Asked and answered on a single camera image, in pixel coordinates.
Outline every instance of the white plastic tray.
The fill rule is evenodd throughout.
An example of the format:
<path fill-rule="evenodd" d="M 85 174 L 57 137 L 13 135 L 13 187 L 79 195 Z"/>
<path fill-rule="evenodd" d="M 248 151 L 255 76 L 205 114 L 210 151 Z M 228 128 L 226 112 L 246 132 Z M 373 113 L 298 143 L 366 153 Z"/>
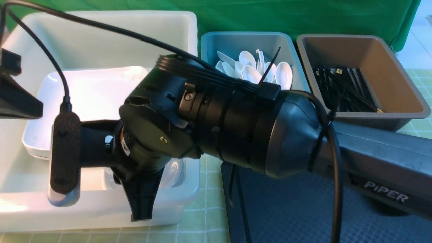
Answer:
<path fill-rule="evenodd" d="M 126 28 L 197 55 L 197 19 L 180 11 L 87 11 L 72 14 Z M 153 67 L 160 48 L 107 31 L 79 25 L 42 13 L 23 18 L 64 70 Z M 31 37 L 15 28 L 3 48 L 22 57 L 15 80 L 36 96 L 44 78 L 55 72 Z M 130 222 L 123 190 L 111 186 L 103 168 L 84 168 L 81 196 L 73 206 L 55 207 L 47 200 L 48 163 L 32 157 L 22 144 L 24 120 L 0 120 L 0 232 L 118 228 L 176 224 L 184 205 L 198 196 L 200 163 L 186 159 L 174 186 L 159 188 L 153 219 Z"/>
<path fill-rule="evenodd" d="M 72 110 L 82 122 L 118 120 L 118 109 L 126 97 L 147 75 L 143 67 L 120 67 L 96 70 L 65 71 Z M 22 136 L 22 143 L 33 155 L 49 159 L 51 131 L 63 101 L 63 83 L 58 73 L 47 75 L 42 81 L 37 98 L 44 104 L 39 120 L 30 120 Z"/>

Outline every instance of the green backdrop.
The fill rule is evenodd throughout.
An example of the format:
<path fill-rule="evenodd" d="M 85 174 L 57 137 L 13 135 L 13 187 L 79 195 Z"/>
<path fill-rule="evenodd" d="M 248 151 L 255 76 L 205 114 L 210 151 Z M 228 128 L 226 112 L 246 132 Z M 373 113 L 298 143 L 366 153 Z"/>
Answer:
<path fill-rule="evenodd" d="M 211 31 L 276 31 L 376 35 L 393 51 L 405 44 L 420 0 L 32 0 L 62 11 L 185 10 L 198 17 L 199 38 Z M 23 17 L 33 12 L 20 6 Z M 9 18 L 7 26 L 15 23 Z"/>

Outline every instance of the table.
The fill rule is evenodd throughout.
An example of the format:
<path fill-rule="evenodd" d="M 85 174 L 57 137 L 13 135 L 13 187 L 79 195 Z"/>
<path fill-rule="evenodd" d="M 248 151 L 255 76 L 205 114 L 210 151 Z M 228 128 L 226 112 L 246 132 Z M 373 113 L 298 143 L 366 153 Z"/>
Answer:
<path fill-rule="evenodd" d="M 432 107 L 432 70 L 408 69 L 419 91 Z M 400 133 L 432 139 L 432 116 L 414 120 Z M 65 230 L 0 233 L 1 243 L 230 243 L 225 198 L 220 174 L 221 161 L 201 158 L 198 199 L 185 208 L 178 225 L 121 229 Z"/>

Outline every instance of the blue plastic bin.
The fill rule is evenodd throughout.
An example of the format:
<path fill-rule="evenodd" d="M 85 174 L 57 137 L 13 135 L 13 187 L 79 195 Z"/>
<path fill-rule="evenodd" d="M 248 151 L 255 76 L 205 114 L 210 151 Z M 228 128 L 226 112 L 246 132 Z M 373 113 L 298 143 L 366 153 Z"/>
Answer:
<path fill-rule="evenodd" d="M 288 63 L 292 68 L 292 90 L 310 92 L 309 84 L 303 72 L 297 52 L 291 38 L 279 32 L 209 32 L 201 37 L 201 58 L 215 66 L 219 61 L 216 51 L 220 51 L 235 61 L 241 51 L 248 51 L 258 60 L 260 49 L 264 53 L 266 62 L 270 62 L 281 47 L 275 64 Z"/>

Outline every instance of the white plastic spoon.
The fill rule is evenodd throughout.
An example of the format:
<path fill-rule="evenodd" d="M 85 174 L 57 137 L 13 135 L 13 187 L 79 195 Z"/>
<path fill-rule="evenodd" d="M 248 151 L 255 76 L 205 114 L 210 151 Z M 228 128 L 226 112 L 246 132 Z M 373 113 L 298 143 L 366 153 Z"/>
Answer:
<path fill-rule="evenodd" d="M 219 59 L 221 61 L 228 63 L 228 65 L 230 65 L 231 67 L 234 66 L 235 61 L 232 58 L 230 58 L 229 56 L 223 54 L 220 51 L 217 51 L 217 56 L 219 57 Z"/>
<path fill-rule="evenodd" d="M 238 61 L 243 66 L 251 66 L 254 69 L 257 68 L 257 61 L 255 60 L 254 56 L 248 51 L 240 52 L 240 55 L 238 56 Z"/>
<path fill-rule="evenodd" d="M 216 68 L 217 70 L 223 72 L 222 61 L 218 61 L 218 62 L 216 63 L 215 68 Z"/>
<path fill-rule="evenodd" d="M 265 72 L 269 66 L 270 66 L 270 62 L 265 63 L 263 72 Z M 267 73 L 266 78 L 264 79 L 264 82 L 273 83 L 274 76 L 276 74 L 276 70 L 277 70 L 276 65 L 272 64 L 269 72 Z"/>
<path fill-rule="evenodd" d="M 251 83 L 258 84 L 261 80 L 261 74 L 252 66 L 244 66 L 241 70 L 241 74 L 244 80 Z"/>
<path fill-rule="evenodd" d="M 234 71 L 237 74 L 237 78 L 243 79 L 243 76 L 241 75 L 242 69 L 243 69 L 243 65 L 239 61 L 234 63 Z"/>
<path fill-rule="evenodd" d="M 282 87 L 282 90 L 290 90 L 292 84 L 292 70 L 288 63 L 281 62 L 276 68 L 276 84 Z"/>
<path fill-rule="evenodd" d="M 264 53 L 262 51 L 260 51 L 259 49 L 256 50 L 256 53 L 258 54 L 258 65 L 257 65 L 257 69 L 260 72 L 261 75 L 264 74 L 265 69 L 264 69 Z"/>
<path fill-rule="evenodd" d="M 223 73 L 230 76 L 230 77 L 236 77 L 234 68 L 232 68 L 228 63 L 222 62 L 223 67 Z"/>

